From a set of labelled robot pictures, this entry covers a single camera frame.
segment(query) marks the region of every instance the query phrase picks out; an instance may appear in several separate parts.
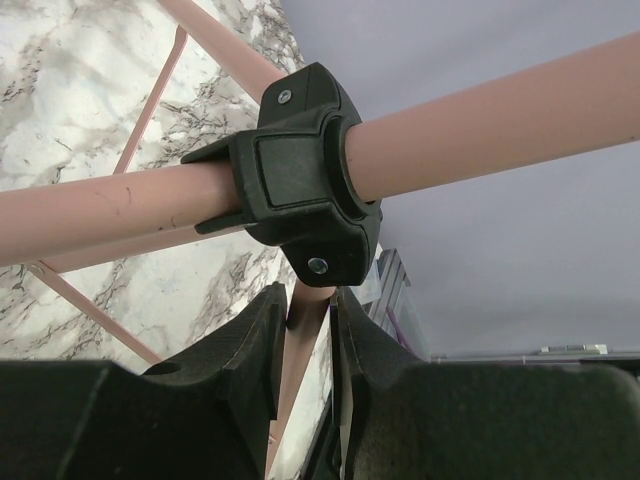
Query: black plastic bracket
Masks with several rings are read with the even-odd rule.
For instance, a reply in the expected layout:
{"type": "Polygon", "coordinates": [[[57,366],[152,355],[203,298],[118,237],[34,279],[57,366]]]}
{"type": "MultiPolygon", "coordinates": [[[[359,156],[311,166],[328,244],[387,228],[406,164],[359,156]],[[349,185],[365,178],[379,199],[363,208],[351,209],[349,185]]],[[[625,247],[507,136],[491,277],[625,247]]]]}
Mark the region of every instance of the black plastic bracket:
{"type": "Polygon", "coordinates": [[[345,138],[360,123],[353,103],[314,63],[265,91],[258,128],[186,155],[182,163],[231,159],[242,212],[196,226],[208,234],[245,225],[280,246],[309,286],[360,285],[374,259],[380,201],[365,203],[347,169],[345,138]]]}

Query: black plastic part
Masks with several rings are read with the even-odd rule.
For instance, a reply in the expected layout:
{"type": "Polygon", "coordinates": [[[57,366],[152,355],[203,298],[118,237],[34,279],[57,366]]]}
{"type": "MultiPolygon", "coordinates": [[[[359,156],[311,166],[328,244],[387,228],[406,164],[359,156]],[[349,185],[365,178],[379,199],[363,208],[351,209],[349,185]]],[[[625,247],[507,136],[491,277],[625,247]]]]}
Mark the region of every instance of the black plastic part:
{"type": "Polygon", "coordinates": [[[246,225],[259,242],[280,246],[309,286],[360,285],[380,233],[380,201],[365,203],[351,183],[347,130],[360,123],[351,100],[318,63],[273,83],[258,128],[186,155],[182,163],[231,159],[242,212],[196,226],[201,234],[246,225]],[[280,103],[282,92],[290,98],[280,103]],[[318,273],[309,267],[326,264],[318,273]]]}
{"type": "Polygon", "coordinates": [[[0,479],[256,480],[275,418],[284,287],[136,376],[108,361],[0,362],[0,479]]]}
{"type": "Polygon", "coordinates": [[[331,309],[345,480],[640,478],[640,387],[626,372],[426,364],[349,289],[331,309]]]}

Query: pink metal frame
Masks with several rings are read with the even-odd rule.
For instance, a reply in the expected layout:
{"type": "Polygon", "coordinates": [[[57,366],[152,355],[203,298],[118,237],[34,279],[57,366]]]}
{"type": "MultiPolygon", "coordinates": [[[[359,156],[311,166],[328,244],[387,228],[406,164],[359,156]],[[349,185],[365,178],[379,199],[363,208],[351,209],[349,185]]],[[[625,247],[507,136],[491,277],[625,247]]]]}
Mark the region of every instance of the pink metal frame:
{"type": "MultiPolygon", "coordinates": [[[[113,175],[0,193],[11,225],[0,266],[26,264],[151,364],[161,357],[59,274],[208,238],[193,225],[239,208],[228,163],[126,173],[188,36],[258,103],[285,75],[191,0],[158,3],[178,23],[174,46],[113,175]]],[[[638,52],[640,32],[357,125],[346,142],[356,191],[370,201],[638,140],[638,52]]],[[[296,284],[267,471],[333,291],[296,284]]]]}

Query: pink leg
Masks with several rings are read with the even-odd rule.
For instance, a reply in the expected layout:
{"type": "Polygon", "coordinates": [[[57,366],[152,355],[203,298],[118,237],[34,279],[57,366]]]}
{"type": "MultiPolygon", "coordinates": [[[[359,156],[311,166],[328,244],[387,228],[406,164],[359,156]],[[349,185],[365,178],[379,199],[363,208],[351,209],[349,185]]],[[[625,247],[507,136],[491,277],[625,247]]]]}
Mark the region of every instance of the pink leg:
{"type": "Polygon", "coordinates": [[[266,88],[285,76],[191,0],[158,3],[258,104],[266,88]]]}
{"type": "Polygon", "coordinates": [[[640,32],[353,127],[363,200],[640,140],[640,32]]]}
{"type": "Polygon", "coordinates": [[[333,287],[311,288],[300,280],[296,282],[287,316],[278,419],[271,423],[270,429],[267,475],[273,466],[280,440],[309,365],[318,332],[327,313],[329,298],[334,292],[333,287]]]}
{"type": "Polygon", "coordinates": [[[74,307],[82,311],[82,313],[87,315],[91,320],[124,343],[144,360],[150,364],[162,361],[162,358],[157,353],[152,351],[122,325],[100,310],[91,300],[73,288],[47,265],[40,261],[36,261],[28,264],[27,268],[31,273],[49,286],[49,288],[62,295],[74,307]]]}
{"type": "Polygon", "coordinates": [[[114,174],[124,173],[129,167],[131,159],[140,144],[140,139],[142,138],[147,125],[149,125],[149,120],[151,120],[151,116],[160,102],[162,92],[164,92],[164,89],[167,87],[171,74],[173,73],[173,69],[176,67],[176,63],[178,63],[178,60],[180,59],[184,46],[187,44],[187,38],[187,32],[185,32],[182,27],[179,26],[176,28],[173,48],[167,57],[164,67],[162,67],[162,70],[160,71],[160,75],[158,75],[158,79],[149,94],[147,102],[144,104],[144,108],[142,109],[142,113],[140,113],[136,126],[133,127],[129,140],[122,151],[122,155],[120,155],[120,160],[118,160],[118,164],[113,171],[114,174]]]}

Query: metal rod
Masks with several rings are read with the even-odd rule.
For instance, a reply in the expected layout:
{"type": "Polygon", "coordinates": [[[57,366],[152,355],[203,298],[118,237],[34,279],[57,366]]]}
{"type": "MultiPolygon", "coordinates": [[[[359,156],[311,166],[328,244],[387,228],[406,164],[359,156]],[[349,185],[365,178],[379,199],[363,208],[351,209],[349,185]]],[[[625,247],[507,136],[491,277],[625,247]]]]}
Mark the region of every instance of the metal rod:
{"type": "Polygon", "coordinates": [[[80,309],[91,320],[96,322],[115,338],[133,350],[150,364],[162,361],[162,358],[138,340],[131,332],[100,310],[91,300],[73,288],[63,278],[52,271],[46,264],[36,261],[27,265],[27,269],[44,282],[49,288],[62,295],[74,307],[80,309]]]}
{"type": "Polygon", "coordinates": [[[640,32],[365,122],[346,141],[365,200],[640,139],[640,32]]]}
{"type": "Polygon", "coordinates": [[[287,316],[287,330],[282,359],[282,380],[278,419],[271,422],[267,449],[267,475],[273,466],[282,435],[291,416],[291,410],[300,390],[300,384],[309,365],[322,321],[329,307],[334,287],[312,288],[300,280],[296,282],[287,316]]]}
{"type": "Polygon", "coordinates": [[[258,104],[285,74],[191,0],[158,3],[258,104]]]}
{"type": "Polygon", "coordinates": [[[238,203],[228,162],[0,192],[0,266],[193,226],[238,203]]]}
{"type": "Polygon", "coordinates": [[[151,120],[151,116],[160,102],[162,92],[164,92],[164,89],[167,87],[171,74],[173,73],[173,69],[180,59],[184,46],[187,44],[187,38],[187,32],[182,27],[178,26],[178,28],[176,28],[173,48],[171,49],[171,52],[169,52],[167,61],[164,63],[164,67],[162,67],[160,75],[158,75],[158,78],[156,79],[156,83],[149,94],[149,98],[147,98],[147,101],[142,108],[140,117],[138,117],[138,121],[133,127],[133,131],[129,136],[129,140],[127,140],[124,150],[122,150],[122,154],[120,155],[120,159],[118,160],[113,173],[124,173],[129,167],[131,159],[140,144],[142,134],[146,130],[147,125],[149,125],[149,120],[151,120]]]}

